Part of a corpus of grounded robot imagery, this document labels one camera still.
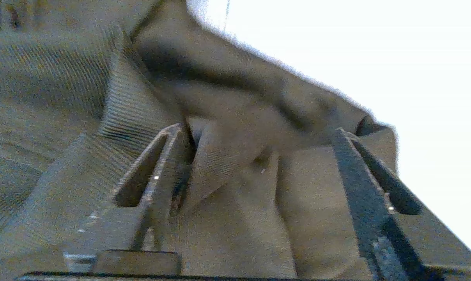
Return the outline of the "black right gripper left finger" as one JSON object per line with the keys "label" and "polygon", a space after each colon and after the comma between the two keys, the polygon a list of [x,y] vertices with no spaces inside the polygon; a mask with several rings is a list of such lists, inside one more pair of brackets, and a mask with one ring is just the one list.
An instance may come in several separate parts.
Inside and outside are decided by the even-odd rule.
{"label": "black right gripper left finger", "polygon": [[177,123],[162,129],[64,249],[68,270],[89,272],[106,250],[140,250],[148,231],[151,248],[162,249],[170,217],[182,201],[192,159],[187,127]]}

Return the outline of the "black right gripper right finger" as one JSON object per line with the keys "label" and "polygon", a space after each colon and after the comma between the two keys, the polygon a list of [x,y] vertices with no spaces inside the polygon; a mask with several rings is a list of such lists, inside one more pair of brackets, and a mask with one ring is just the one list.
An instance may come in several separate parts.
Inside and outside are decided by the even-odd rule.
{"label": "black right gripper right finger", "polygon": [[471,281],[471,250],[385,162],[342,128],[332,147],[374,281]]}

